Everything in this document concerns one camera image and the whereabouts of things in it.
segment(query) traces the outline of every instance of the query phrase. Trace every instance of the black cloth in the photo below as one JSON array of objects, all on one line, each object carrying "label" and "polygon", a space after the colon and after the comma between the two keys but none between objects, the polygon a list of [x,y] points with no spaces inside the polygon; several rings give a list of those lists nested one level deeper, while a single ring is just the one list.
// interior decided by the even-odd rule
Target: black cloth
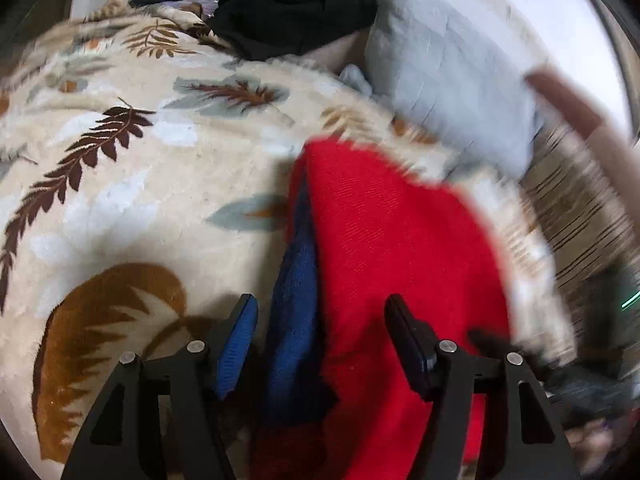
[{"label": "black cloth", "polygon": [[[171,0],[132,0],[142,6]],[[375,0],[220,0],[211,30],[249,60],[305,54],[371,25]]]}]

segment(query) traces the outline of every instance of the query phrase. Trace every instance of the striped fabric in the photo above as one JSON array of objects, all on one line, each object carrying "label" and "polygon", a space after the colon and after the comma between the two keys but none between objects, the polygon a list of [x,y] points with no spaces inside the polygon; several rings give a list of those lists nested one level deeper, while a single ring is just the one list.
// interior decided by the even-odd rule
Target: striped fabric
[{"label": "striped fabric", "polygon": [[[550,123],[537,134],[521,185],[554,252],[558,290],[571,313],[579,347],[587,300],[584,280],[621,262],[640,283],[640,250],[632,221],[600,165],[566,123]],[[634,340],[640,341],[640,314],[634,323]],[[624,369],[630,371],[639,362],[640,345],[635,344],[625,351]]]}]

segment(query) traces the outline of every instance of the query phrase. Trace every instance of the blue cloth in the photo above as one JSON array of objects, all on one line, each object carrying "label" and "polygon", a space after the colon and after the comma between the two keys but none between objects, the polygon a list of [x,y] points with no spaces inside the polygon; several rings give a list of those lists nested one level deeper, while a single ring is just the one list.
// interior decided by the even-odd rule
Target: blue cloth
[{"label": "blue cloth", "polygon": [[324,335],[311,207],[303,179],[293,213],[294,234],[273,289],[265,342],[262,423],[297,426],[322,420],[335,402],[320,378]]}]

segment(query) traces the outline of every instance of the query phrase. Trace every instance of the light blue cloth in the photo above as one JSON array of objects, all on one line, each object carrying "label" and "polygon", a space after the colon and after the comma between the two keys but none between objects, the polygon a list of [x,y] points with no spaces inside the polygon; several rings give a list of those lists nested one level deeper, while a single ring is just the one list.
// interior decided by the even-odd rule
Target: light blue cloth
[{"label": "light blue cloth", "polygon": [[536,102],[506,54],[441,0],[378,0],[365,50],[380,102],[445,143],[520,178]]}]

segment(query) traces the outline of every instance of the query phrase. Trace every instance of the red cloth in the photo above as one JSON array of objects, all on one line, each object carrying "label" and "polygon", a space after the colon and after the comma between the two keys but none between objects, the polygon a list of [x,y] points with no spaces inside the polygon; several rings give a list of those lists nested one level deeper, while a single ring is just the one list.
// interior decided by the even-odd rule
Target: red cloth
[{"label": "red cloth", "polygon": [[[373,151],[309,142],[292,204],[303,171],[326,332],[322,376],[338,402],[321,424],[259,438],[252,479],[404,480],[430,405],[409,389],[385,329],[385,300],[402,294],[414,316],[467,349],[471,327],[508,336],[492,251],[455,195],[410,183]],[[478,456],[483,410],[476,400],[466,459]]]}]

